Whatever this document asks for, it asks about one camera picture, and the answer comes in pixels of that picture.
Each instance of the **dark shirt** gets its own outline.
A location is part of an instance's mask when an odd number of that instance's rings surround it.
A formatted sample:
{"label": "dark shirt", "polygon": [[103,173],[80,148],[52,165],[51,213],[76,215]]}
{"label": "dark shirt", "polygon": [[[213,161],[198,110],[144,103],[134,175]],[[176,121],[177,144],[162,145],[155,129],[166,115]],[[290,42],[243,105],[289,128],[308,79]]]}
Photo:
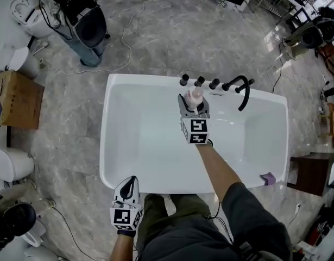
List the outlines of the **dark shirt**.
{"label": "dark shirt", "polygon": [[144,248],[141,261],[242,260],[239,246],[248,242],[254,252],[265,251],[283,261],[291,256],[285,226],[267,212],[242,183],[233,184],[222,201],[234,238],[231,245],[217,227],[200,215],[168,226]]}

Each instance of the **cardboard box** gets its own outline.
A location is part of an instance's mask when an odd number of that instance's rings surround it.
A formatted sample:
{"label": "cardboard box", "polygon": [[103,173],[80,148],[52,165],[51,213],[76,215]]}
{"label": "cardboard box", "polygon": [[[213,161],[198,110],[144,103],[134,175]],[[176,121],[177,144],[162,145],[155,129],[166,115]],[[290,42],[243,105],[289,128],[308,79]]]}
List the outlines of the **cardboard box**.
{"label": "cardboard box", "polygon": [[38,129],[43,90],[18,72],[0,73],[0,126]]}

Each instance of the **olive pants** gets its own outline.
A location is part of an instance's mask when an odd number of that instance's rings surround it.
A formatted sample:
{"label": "olive pants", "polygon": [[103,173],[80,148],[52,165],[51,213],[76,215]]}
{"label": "olive pants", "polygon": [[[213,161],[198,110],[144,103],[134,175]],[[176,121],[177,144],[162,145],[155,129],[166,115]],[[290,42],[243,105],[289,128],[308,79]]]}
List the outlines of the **olive pants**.
{"label": "olive pants", "polygon": [[174,225],[178,219],[193,215],[210,216],[209,206],[196,194],[172,194],[170,198],[177,211],[168,216],[162,196],[149,194],[145,197],[144,216],[138,228],[137,249],[139,254],[151,238],[169,225]]}

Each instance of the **blue jeans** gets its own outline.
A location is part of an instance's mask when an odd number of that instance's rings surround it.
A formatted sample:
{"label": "blue jeans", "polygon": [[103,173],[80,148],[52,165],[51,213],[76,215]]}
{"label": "blue jeans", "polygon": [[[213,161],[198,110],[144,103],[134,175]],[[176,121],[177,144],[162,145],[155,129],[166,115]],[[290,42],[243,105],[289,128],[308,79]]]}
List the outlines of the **blue jeans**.
{"label": "blue jeans", "polygon": [[89,67],[96,67],[100,64],[102,61],[102,54],[104,52],[104,44],[103,41],[96,46],[95,48],[88,48],[84,46],[79,39],[76,37],[75,33],[73,31],[73,37],[71,37],[70,31],[68,26],[61,26],[60,28],[57,29],[57,31],[61,32],[63,35],[66,35],[68,39],[67,40],[65,37],[60,35],[60,37],[64,40],[64,42],[70,46],[74,52],[80,56],[82,62],[89,66]]}

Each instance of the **white bathtub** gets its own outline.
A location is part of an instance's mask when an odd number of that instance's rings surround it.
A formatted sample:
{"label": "white bathtub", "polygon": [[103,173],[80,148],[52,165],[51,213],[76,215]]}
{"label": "white bathtub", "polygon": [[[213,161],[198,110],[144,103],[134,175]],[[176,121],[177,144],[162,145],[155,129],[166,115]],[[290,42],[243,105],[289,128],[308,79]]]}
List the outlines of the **white bathtub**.
{"label": "white bathtub", "polygon": [[[114,189],[125,178],[138,177],[140,192],[193,194],[213,192],[202,159],[180,128],[180,78],[111,74],[106,87],[100,135],[100,177]],[[225,92],[203,84],[210,106],[210,139],[216,151],[248,187],[264,185],[260,174],[277,181],[285,173],[288,150],[286,98],[250,90]]]}

